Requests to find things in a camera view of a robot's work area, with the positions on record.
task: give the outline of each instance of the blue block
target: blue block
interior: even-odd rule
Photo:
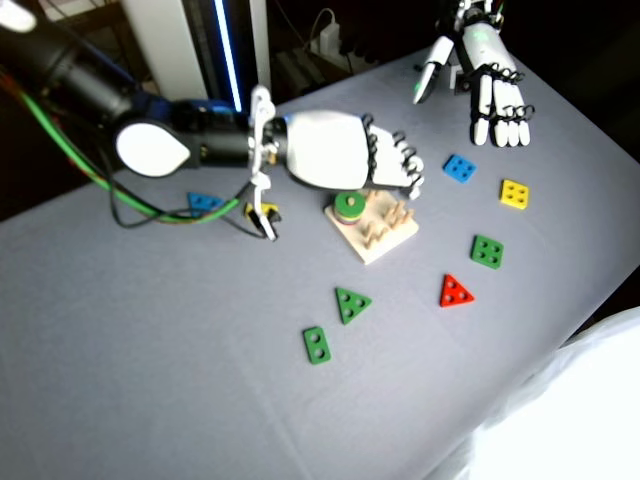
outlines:
[[[189,208],[202,210],[202,212],[193,212],[191,215],[194,218],[201,217],[203,213],[217,210],[224,205],[224,200],[221,198],[202,195],[201,193],[189,192],[187,193],[187,200],[189,201]]]
[[[452,155],[449,161],[444,164],[444,171],[447,175],[455,178],[460,183],[467,183],[477,168],[473,163],[460,155]]]

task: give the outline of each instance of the table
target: table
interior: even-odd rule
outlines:
[[[446,79],[411,105],[424,58],[281,108],[368,111],[418,147],[421,230],[366,268],[328,194],[283,170],[275,244],[222,222],[122,230],[95,186],[0,225],[0,477],[421,479],[563,343],[640,264],[640,166],[524,66],[531,145],[472,145]],[[467,185],[441,170],[452,153],[478,166]],[[171,206],[243,176],[124,180]],[[503,178],[527,210],[500,204]],[[505,245],[499,270],[469,259],[476,234]],[[447,272],[475,303],[438,306]],[[347,327],[337,286],[373,299]],[[312,366],[316,325],[333,359]]]

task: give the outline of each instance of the green triangle block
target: green triangle block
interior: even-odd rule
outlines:
[[[345,325],[351,323],[351,320],[361,314],[372,303],[369,297],[340,287],[336,288],[336,296],[338,297],[340,317]]]

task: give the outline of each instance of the robotic arm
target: robotic arm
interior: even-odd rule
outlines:
[[[492,10],[493,0],[447,2],[438,30],[442,36],[433,45],[416,85],[414,103],[424,101],[453,48],[470,83],[475,88],[477,106],[472,106],[473,141],[484,145],[493,125],[495,143],[528,145],[529,121],[535,112],[525,105],[518,88],[524,74],[516,66],[500,39],[504,21],[500,7]]]
[[[135,173],[247,168],[242,195],[250,197],[254,223],[271,240],[277,235],[262,210],[269,165],[283,163],[303,183],[330,190],[395,188],[416,198],[424,182],[422,160],[404,134],[376,127],[370,115],[276,117],[262,86],[252,92],[249,114],[216,101],[170,102],[142,91],[99,51],[11,0],[0,0],[0,67],[41,102],[94,126]]]

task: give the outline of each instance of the wooden base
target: wooden base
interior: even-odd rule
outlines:
[[[419,227],[413,218],[406,217],[407,213],[402,211],[398,200],[389,192],[361,193],[367,197],[367,206],[360,221],[355,225],[340,223],[333,215],[332,206],[325,208],[324,213],[364,264],[369,265],[414,235]]]

